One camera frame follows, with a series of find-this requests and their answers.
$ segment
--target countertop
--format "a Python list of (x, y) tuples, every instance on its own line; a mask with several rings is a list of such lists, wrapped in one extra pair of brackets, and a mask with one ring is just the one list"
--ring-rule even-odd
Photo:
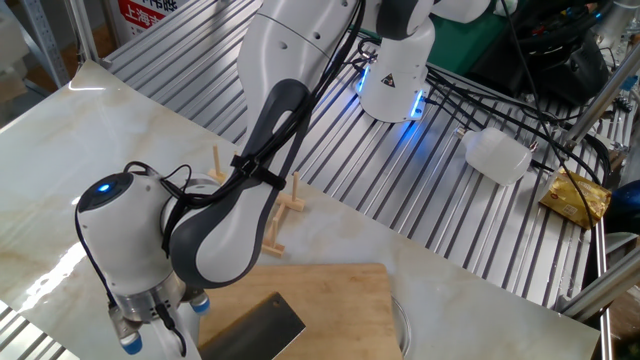
[[(126, 358), (76, 238), (75, 203), (131, 160), (161, 173), (183, 163), (206, 173), (213, 143), (226, 164), (234, 145), (85, 64), (67, 87), (0, 130), (0, 300), (81, 359)], [(284, 258), (261, 255), (259, 263), (384, 264), (411, 321), (409, 358), (591, 357), (599, 332), (482, 280), (311, 186), (301, 184), (299, 194), (305, 211), (290, 212), (278, 237)], [(153, 348), (147, 333), (145, 351)]]

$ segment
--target red sign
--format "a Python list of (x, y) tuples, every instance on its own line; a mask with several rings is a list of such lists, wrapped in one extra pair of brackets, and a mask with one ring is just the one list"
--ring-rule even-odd
[(164, 18), (163, 14), (136, 4), (131, 0), (118, 0), (118, 5), (120, 6), (120, 13), (128, 22), (144, 29), (150, 28), (151, 25)]

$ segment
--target wooden cutting board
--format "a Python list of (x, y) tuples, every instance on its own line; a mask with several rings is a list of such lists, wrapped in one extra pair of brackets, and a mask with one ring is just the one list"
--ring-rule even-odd
[(278, 360), (402, 359), (382, 264), (256, 266), (237, 283), (207, 291), (211, 311), (200, 321), (199, 346), (274, 291), (307, 326)]

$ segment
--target metal grating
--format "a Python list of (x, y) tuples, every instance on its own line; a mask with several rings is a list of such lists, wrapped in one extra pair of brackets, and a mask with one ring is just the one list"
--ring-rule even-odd
[[(238, 143), (245, 134), (246, 104), (236, 58), (259, 6), (260, 1), (253, 0), (192, 1), (109, 56), (109, 71), (145, 96)], [(316, 107), (294, 163), (304, 181), (535, 303), (553, 307), (558, 295), (575, 295), (581, 289), (590, 237), (538, 205), (533, 190), (544, 184), (546, 174), (530, 171), (516, 185), (499, 187), (464, 161), (463, 146), (452, 135), (458, 126), (455, 118), (466, 122), (462, 114), (448, 105), (434, 105), (419, 122), (376, 121), (359, 106), (353, 88), (358, 78), (345, 67)], [(449, 79), (476, 87), (456, 76)], [(523, 144), (539, 141), (443, 91), (478, 121)], [(429, 96), (439, 104), (443, 98), (437, 91)], [(513, 106), (485, 103), (541, 130)], [(556, 104), (544, 107), (559, 117), (569, 115)], [(627, 118), (600, 123), (598, 132), (628, 144), (630, 123)], [(552, 153), (542, 145), (535, 157), (553, 166)], [(580, 147), (576, 151), (602, 175), (594, 153)], [(576, 169), (575, 163), (567, 164)]]
[(0, 359), (78, 360), (78, 358), (0, 301)]

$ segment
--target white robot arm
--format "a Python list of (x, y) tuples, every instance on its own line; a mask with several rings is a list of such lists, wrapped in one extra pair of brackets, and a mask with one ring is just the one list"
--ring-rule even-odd
[[(238, 59), (249, 123), (244, 149), (225, 184), (189, 174), (178, 187), (133, 162), (82, 195), (78, 236), (105, 285), (110, 315), (127, 352), (140, 350), (137, 329), (151, 323), (158, 336), (175, 343), (166, 351), (168, 358), (199, 358), (192, 339), (185, 340), (175, 309), (189, 302), (203, 313), (208, 308), (203, 289), (227, 286), (255, 264), (267, 216), (306, 135), (311, 111), (356, 39), (352, 31), (336, 52), (350, 24), (357, 30), (365, 17), (375, 18), (383, 37), (377, 61), (359, 86), (365, 110), (387, 121), (421, 117), (415, 103), (427, 90), (432, 5), (433, 0), (366, 6), (364, 0), (265, 0)], [(389, 74), (394, 86), (383, 81)], [(136, 165), (144, 171), (132, 171)], [(165, 334), (158, 324), (166, 327)]]

